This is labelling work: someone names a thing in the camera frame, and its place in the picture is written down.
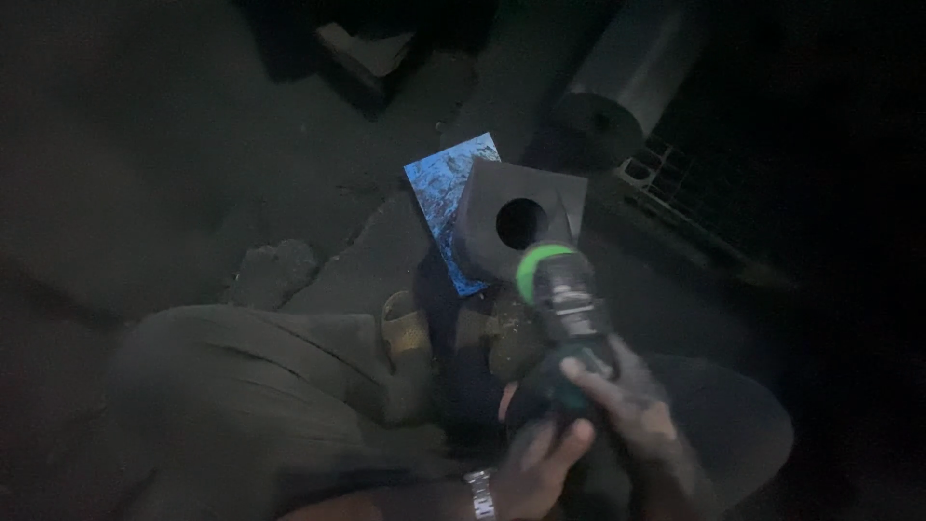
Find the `hand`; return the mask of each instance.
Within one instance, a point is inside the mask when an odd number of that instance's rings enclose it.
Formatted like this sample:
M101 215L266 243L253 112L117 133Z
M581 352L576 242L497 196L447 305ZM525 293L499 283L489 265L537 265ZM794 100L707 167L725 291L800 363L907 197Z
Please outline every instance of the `hand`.
M609 412L611 423L632 454L664 460L680 448L669 401L645 362L617 335L608 336L620 375L615 380L590 373L577 359L560 364L563 375Z
M536 521L549 514L563 492L569 469L592 446L594 429L577 420L557 440L557 426L543 421L521 429L489 490L498 521Z

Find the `dusty floor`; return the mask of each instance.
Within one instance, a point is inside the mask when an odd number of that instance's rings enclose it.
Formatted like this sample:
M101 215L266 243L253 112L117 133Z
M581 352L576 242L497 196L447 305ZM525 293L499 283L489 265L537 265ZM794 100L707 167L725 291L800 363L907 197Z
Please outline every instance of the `dusty floor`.
M219 0L0 7L0 517L115 519L147 475L106 429L123 323L213 301L250 246L336 254L412 160L487 131L518 157L603 2L561 4L501 23L478 62L435 53L375 123L317 76L271 83ZM723 284L606 213L590 222L631 342L775 383L776 340Z

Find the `leg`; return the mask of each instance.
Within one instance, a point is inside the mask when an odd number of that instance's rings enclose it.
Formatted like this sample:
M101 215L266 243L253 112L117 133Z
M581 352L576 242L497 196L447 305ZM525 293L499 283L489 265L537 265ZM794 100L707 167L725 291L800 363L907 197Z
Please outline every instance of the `leg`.
M758 382L711 362L644 357L728 510L771 481L794 444L791 419Z
M266 518L287 501L286 478L300 479L308 497L337 493L347 475L430 463L411 447L422 444L415 433L370 419L389 380L374 362L383 358L374 331L366 315L164 311L117 354L110 401L162 475L181 483L174 489L194 496L175 502L195 505L191 518Z

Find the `blue patterned board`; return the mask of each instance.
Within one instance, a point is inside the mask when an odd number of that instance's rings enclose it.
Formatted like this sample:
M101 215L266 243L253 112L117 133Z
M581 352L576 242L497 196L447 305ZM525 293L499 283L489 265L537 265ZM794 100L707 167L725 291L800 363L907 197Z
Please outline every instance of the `blue patterned board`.
M431 235L437 242L437 248L460 297L472 295L488 286L483 281L472 280L464 275L450 248L457 205L469 179L473 158L501 160L491 135L484 133L405 167L406 176L415 190L415 198L424 213L424 220L428 222L428 228L431 229Z

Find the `metal watch band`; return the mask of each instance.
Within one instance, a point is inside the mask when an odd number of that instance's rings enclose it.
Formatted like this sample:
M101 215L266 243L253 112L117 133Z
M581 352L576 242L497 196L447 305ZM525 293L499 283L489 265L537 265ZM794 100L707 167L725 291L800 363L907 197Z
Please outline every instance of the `metal watch band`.
M470 472L463 479L472 487L472 508L476 521L495 521L495 503L489 492L489 477L492 469Z

